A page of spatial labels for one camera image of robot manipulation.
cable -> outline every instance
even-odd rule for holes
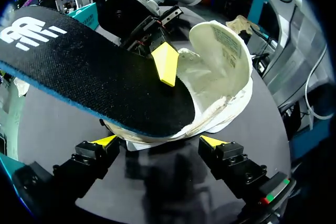
[[[321,56],[320,56],[320,58],[317,60],[317,62],[316,62],[316,64],[314,65],[314,67],[311,69],[311,71],[310,71],[310,73],[309,73],[309,75],[308,75],[308,78],[307,78],[307,81],[306,81],[306,85],[305,85],[305,95],[304,95],[304,98],[305,98],[305,100],[306,100],[306,104],[307,104],[307,107],[308,107],[308,109],[309,109],[309,111],[313,114],[313,116],[315,116],[316,118],[318,118],[318,119],[320,119],[320,120],[327,120],[327,119],[330,119],[330,118],[332,118],[332,116],[334,115],[333,113],[332,114],[330,114],[330,115],[327,115],[327,116],[321,116],[321,115],[317,115],[314,111],[313,111],[313,109],[311,108],[311,106],[309,105],[309,102],[308,102],[308,97],[307,97],[307,89],[308,89],[308,83],[309,83],[309,80],[310,80],[310,78],[311,78],[311,76],[312,76],[312,74],[314,73],[314,71],[315,71],[315,69],[317,68],[317,66],[320,64],[320,62],[321,62],[321,60],[322,60],[322,58],[323,58],[323,56],[326,54],[325,52],[327,51],[327,46],[324,48],[324,50],[323,50],[323,52],[322,52],[322,54],[321,54]]]

black insole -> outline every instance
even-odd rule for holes
[[[22,17],[45,22],[42,31],[58,37],[38,33],[48,42],[28,37],[39,44],[35,47],[27,44],[24,37],[21,42],[16,39],[8,43],[10,39],[2,34],[0,69],[144,135],[169,136],[194,120],[193,101],[185,85],[178,78],[173,88],[159,81],[153,60],[123,50],[77,20],[51,9],[20,8],[12,21]],[[54,31],[51,26],[67,33]],[[18,43],[29,50],[18,48]]]

white logo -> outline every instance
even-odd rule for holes
[[[12,43],[14,40],[19,40],[18,43],[16,43],[15,47],[23,50],[28,51],[29,47],[23,45],[28,44],[34,47],[38,47],[40,44],[29,39],[33,38],[42,42],[48,42],[49,39],[41,36],[40,34],[46,35],[48,37],[57,38],[58,35],[44,29],[42,30],[45,22],[31,18],[31,17],[23,17],[19,18],[18,20],[14,21],[12,23],[12,26],[9,26],[5,29],[3,29],[0,32],[0,39],[7,43]],[[66,34],[67,32],[56,27],[56,26],[50,26],[50,30],[56,31],[61,34]]]

machine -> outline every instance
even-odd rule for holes
[[[267,167],[250,160],[243,153],[244,147],[236,142],[207,136],[199,139],[198,154],[214,177],[222,179],[246,203],[236,223],[276,222],[296,181],[281,172],[268,178]],[[24,165],[12,160],[6,166],[2,159],[0,171],[8,173],[18,198],[36,220],[44,222],[65,216],[75,219],[75,201],[88,192],[96,179],[104,178],[119,154],[119,141],[122,140],[113,135],[78,144],[69,160],[53,166],[54,175],[36,162]],[[16,168],[10,174],[7,167]]]
[[[301,128],[307,125],[312,128],[314,116],[331,117],[329,104],[313,95],[319,88],[321,97],[321,92],[331,90],[334,83],[326,39],[307,0],[268,0],[268,3],[275,12],[279,35],[268,37],[256,32],[247,47],[251,54],[268,54],[256,67],[280,112],[298,103],[301,113],[307,114]]]

